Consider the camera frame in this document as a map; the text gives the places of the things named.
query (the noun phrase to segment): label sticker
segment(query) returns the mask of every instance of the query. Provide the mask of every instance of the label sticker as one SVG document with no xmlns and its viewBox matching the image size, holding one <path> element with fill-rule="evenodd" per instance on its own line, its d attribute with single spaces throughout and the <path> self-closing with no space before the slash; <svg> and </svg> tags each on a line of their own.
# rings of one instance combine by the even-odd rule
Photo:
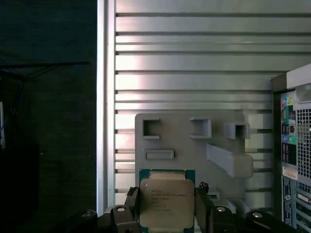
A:
<svg viewBox="0 0 311 233">
<path fill-rule="evenodd" d="M 298 180 L 298 171 L 289 167 L 284 166 L 283 167 L 283 176 L 286 176 L 288 178 Z"/>
<path fill-rule="evenodd" d="M 292 225 L 292 180 L 288 177 L 282 177 L 282 219 L 288 225 Z"/>
</svg>

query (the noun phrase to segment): ventilation grille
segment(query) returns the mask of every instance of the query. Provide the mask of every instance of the ventilation grille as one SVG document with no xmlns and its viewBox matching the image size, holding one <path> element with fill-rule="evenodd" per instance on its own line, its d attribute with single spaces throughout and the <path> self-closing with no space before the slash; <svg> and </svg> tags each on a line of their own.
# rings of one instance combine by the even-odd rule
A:
<svg viewBox="0 0 311 233">
<path fill-rule="evenodd" d="M 309 185 L 306 185 L 304 183 L 300 183 L 300 182 L 297 182 L 297 185 L 296 185 L 298 188 L 300 188 L 301 190 L 307 192 L 307 193 L 311 193 L 311 186 Z"/>
<path fill-rule="evenodd" d="M 311 109 L 297 110 L 298 174 L 311 178 Z"/>
</svg>

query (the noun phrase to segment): computer tower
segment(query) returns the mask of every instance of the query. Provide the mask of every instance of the computer tower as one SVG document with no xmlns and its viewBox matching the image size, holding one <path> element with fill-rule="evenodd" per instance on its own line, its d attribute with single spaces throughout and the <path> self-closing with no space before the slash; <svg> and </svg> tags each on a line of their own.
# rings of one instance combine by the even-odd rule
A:
<svg viewBox="0 0 311 233">
<path fill-rule="evenodd" d="M 272 78 L 275 215 L 311 233 L 311 64 Z"/>
</svg>

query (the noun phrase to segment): dark background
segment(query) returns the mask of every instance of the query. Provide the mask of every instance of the dark background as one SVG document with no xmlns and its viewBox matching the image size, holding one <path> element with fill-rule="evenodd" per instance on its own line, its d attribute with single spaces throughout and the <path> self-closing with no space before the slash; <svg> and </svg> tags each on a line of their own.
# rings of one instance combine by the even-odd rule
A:
<svg viewBox="0 0 311 233">
<path fill-rule="evenodd" d="M 25 86 L 18 119 L 42 154 L 39 208 L 21 232 L 43 232 L 77 210 L 95 209 L 96 17 L 94 0 L 0 1 L 1 65 L 91 62 Z"/>
</svg>

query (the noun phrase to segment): gray plastic bracket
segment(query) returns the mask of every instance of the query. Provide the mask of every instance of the gray plastic bracket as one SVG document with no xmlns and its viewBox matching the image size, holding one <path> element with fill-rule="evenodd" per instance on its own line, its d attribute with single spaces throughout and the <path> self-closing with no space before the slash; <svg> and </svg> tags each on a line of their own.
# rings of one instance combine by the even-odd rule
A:
<svg viewBox="0 0 311 233">
<path fill-rule="evenodd" d="M 194 124 L 199 124 L 202 132 L 190 134 L 192 139 L 209 139 L 212 138 L 212 122 L 209 117 L 194 116 L 189 119 Z"/>
<path fill-rule="evenodd" d="M 253 177 L 253 157 L 248 154 L 233 154 L 207 143 L 207 159 L 224 169 L 232 178 Z"/>
<path fill-rule="evenodd" d="M 225 124 L 225 137 L 230 139 L 244 138 L 249 139 L 248 123 L 227 123 Z"/>
<path fill-rule="evenodd" d="M 143 139 L 160 139 L 160 135 L 148 135 L 148 124 L 160 121 L 160 118 L 144 118 L 142 120 L 142 138 Z"/>
<path fill-rule="evenodd" d="M 174 159 L 174 150 L 145 150 L 144 155 L 147 160 Z"/>
</svg>

